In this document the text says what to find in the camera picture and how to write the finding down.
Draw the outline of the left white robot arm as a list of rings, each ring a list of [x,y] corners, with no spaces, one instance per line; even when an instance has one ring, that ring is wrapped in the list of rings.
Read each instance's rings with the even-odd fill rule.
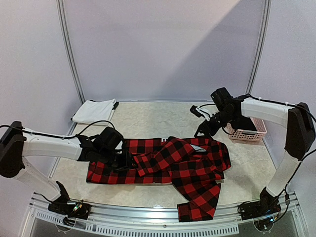
[[[14,178],[33,188],[53,203],[62,214],[70,214],[73,201],[60,182],[52,183],[27,161],[28,156],[61,157],[79,162],[101,162],[106,171],[120,172],[137,166],[132,154],[124,147],[123,136],[114,126],[107,126],[100,134],[73,136],[40,133],[24,128],[14,121],[5,125],[0,139],[0,174]]]

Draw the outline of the aluminium frame post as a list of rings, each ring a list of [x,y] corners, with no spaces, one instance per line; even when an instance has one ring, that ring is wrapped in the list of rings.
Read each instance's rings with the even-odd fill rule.
[[[65,11],[65,3],[63,0],[57,0],[57,11],[59,15],[59,21],[60,21],[60,27],[61,27],[61,33],[63,37],[63,42],[65,46],[65,51],[66,51],[66,56],[68,59],[70,71],[72,74],[72,78],[74,81],[75,89],[79,98],[79,101],[81,104],[85,102],[85,96],[84,96],[84,91],[82,88],[82,84],[79,78],[78,70],[76,67],[76,62],[75,62],[75,57],[73,54],[73,49],[72,49],[72,44],[71,44],[71,39],[69,36],[69,29],[68,29],[68,24],[67,24],[67,19],[66,19],[66,11]]]
[[[257,45],[256,45],[256,50],[255,50],[255,57],[254,57],[254,61],[252,64],[249,81],[248,81],[247,87],[245,89],[246,94],[252,92],[252,89],[253,89],[253,86],[255,83],[255,79],[257,76],[257,72],[259,69],[259,64],[260,64],[260,60],[262,57],[262,52],[263,52],[263,48],[264,48],[264,44],[265,44],[265,38],[266,38],[266,34],[267,34],[267,28],[268,28],[268,22],[269,22],[270,10],[271,10],[271,3],[272,3],[271,0],[264,1],[262,19],[261,19],[261,23],[260,23],[259,35],[258,35],[258,40],[257,40]]]

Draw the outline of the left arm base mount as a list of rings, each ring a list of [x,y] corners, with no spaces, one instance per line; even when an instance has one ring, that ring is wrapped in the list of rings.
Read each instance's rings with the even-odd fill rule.
[[[91,211],[91,205],[83,200],[71,200],[65,187],[56,182],[60,188],[60,197],[55,201],[51,201],[48,210],[57,214],[65,215],[68,218],[79,218],[87,220]]]

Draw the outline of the black garment in basket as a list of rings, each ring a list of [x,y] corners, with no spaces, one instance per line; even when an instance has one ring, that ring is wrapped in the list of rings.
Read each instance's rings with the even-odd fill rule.
[[[251,118],[247,117],[240,117],[230,122],[232,128],[234,130],[249,130],[249,131],[256,131],[256,127],[251,120]]]

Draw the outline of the right aluminium frame post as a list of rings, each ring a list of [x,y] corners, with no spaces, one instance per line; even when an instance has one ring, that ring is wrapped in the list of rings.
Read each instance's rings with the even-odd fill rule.
[[[265,44],[265,38],[266,38],[266,34],[267,34],[267,28],[268,28],[268,22],[269,22],[270,10],[271,10],[271,3],[272,3],[271,0],[264,1],[262,19],[261,19],[261,23],[260,23],[259,35],[258,35],[258,40],[257,40],[257,45],[256,45],[256,50],[255,50],[255,57],[254,57],[254,61],[252,64],[249,81],[248,81],[247,87],[245,89],[246,94],[252,92],[252,89],[253,89],[253,86],[255,83],[255,79],[257,76],[257,72],[259,69],[259,64],[260,64],[260,60],[262,57],[262,52],[263,52],[263,48],[264,48],[264,44]]]

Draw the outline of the aluminium front rail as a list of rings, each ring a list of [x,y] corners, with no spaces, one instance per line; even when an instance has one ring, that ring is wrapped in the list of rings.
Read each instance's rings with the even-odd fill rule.
[[[281,220],[268,215],[243,220],[239,204],[220,205],[214,219],[178,222],[175,208],[124,207],[92,203],[86,220],[72,226],[63,224],[63,215],[48,211],[48,202],[34,193],[29,203],[22,237],[310,237],[294,192],[290,204],[279,197]]]

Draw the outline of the white green raglan t-shirt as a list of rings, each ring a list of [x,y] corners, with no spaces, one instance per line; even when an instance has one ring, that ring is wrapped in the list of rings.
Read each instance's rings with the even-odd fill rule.
[[[116,99],[95,102],[85,101],[72,116],[71,120],[75,123],[91,124],[99,121],[99,125],[106,125],[114,115],[119,102]]]

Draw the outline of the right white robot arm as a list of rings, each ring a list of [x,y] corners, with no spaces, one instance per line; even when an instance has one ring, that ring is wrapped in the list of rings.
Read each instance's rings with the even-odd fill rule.
[[[299,199],[310,198],[316,192],[316,176],[304,178],[308,163],[305,156],[314,156],[316,131],[308,112],[297,105],[253,99],[250,95],[232,97],[225,88],[211,94],[214,103],[210,112],[197,109],[205,117],[198,133],[227,145],[232,167],[225,172],[220,203],[253,201],[261,192],[268,196],[255,205],[259,215],[274,208],[272,198],[284,189],[295,191]],[[268,133],[259,142],[253,136],[233,140],[223,127],[239,118],[263,120]]]

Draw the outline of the pink plastic laundry basket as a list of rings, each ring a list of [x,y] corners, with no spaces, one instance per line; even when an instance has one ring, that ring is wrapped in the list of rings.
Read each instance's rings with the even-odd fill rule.
[[[264,121],[258,118],[251,118],[253,121],[256,131],[249,130],[234,130],[230,123],[227,124],[226,129],[228,136],[231,140],[241,140],[241,141],[251,141],[251,142],[260,142],[262,138],[267,133],[266,126]]]

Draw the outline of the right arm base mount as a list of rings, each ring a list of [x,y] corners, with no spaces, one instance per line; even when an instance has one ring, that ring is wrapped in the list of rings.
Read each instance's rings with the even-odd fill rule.
[[[237,212],[240,214],[242,220],[248,220],[277,213],[281,211],[278,198],[282,192],[283,191],[281,191],[281,193],[276,196],[272,196],[268,193],[266,188],[264,188],[259,195],[258,201],[245,201],[241,203],[237,208]]]

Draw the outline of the red black plaid garment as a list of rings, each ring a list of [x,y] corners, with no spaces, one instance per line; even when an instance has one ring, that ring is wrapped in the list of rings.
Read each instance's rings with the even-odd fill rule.
[[[86,182],[95,184],[171,183],[187,200],[177,206],[179,222],[212,220],[224,171],[231,167],[227,146],[213,138],[126,139],[136,167],[106,173],[101,162],[89,164]]]

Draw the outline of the left aluminium frame post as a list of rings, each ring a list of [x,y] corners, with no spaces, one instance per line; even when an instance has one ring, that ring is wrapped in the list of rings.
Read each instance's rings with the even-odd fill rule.
[[[57,0],[57,11],[59,15],[59,21],[60,21],[60,27],[61,27],[61,33],[63,37],[63,42],[65,46],[65,51],[66,51],[66,56],[68,59],[70,71],[72,74],[72,78],[74,81],[75,89],[79,98],[79,101],[81,104],[85,102],[85,96],[84,96],[84,91],[82,88],[82,84],[79,78],[78,70],[76,67],[76,62],[75,62],[75,57],[73,54],[73,49],[72,49],[72,44],[71,44],[71,39],[69,36],[69,29],[68,29],[68,24],[67,24],[67,19],[66,19],[66,11],[65,11],[65,3],[63,0]]]

